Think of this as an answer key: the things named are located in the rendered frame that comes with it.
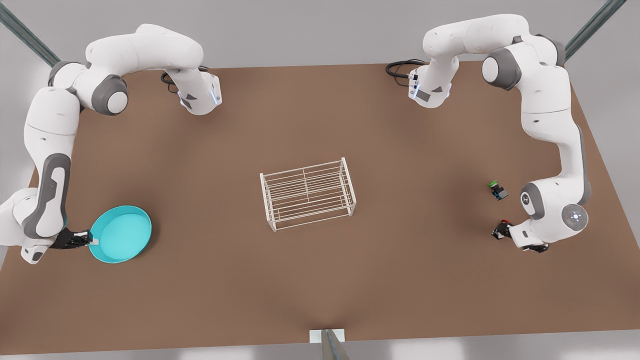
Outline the turquoise plate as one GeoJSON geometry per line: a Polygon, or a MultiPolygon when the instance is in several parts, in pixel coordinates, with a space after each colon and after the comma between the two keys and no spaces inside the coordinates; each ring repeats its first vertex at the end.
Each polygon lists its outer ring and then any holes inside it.
{"type": "Polygon", "coordinates": [[[90,253],[105,264],[120,264],[139,255],[149,244],[153,224],[149,215],[137,206],[122,205],[100,215],[90,228],[98,246],[90,253]]]}

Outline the red button switch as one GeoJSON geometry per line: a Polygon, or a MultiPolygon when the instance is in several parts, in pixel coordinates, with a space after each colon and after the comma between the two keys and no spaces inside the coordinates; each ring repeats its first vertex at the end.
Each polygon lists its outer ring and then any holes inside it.
{"type": "Polygon", "coordinates": [[[496,239],[508,238],[512,239],[510,228],[513,226],[507,219],[502,219],[501,222],[494,228],[491,235],[496,239]]]}

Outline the green button switch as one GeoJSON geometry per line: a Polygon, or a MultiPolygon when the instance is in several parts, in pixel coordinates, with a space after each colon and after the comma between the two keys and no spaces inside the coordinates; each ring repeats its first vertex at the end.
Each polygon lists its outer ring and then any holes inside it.
{"type": "Polygon", "coordinates": [[[496,200],[498,201],[506,198],[509,195],[508,192],[498,183],[497,180],[490,182],[487,186],[490,188],[494,198],[496,198],[496,200]]]}

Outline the silver frame post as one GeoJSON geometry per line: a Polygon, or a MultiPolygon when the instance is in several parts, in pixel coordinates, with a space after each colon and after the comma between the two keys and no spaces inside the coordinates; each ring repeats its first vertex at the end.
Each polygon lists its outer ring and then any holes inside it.
{"type": "Polygon", "coordinates": [[[589,41],[610,18],[626,4],[627,0],[606,0],[598,11],[581,27],[565,45],[565,63],[589,41]]]}
{"type": "Polygon", "coordinates": [[[309,330],[309,343],[321,344],[322,360],[350,360],[343,346],[345,341],[345,330],[342,328],[309,330]]]}
{"type": "Polygon", "coordinates": [[[51,68],[61,61],[61,59],[2,2],[0,2],[0,23],[51,68]]]}

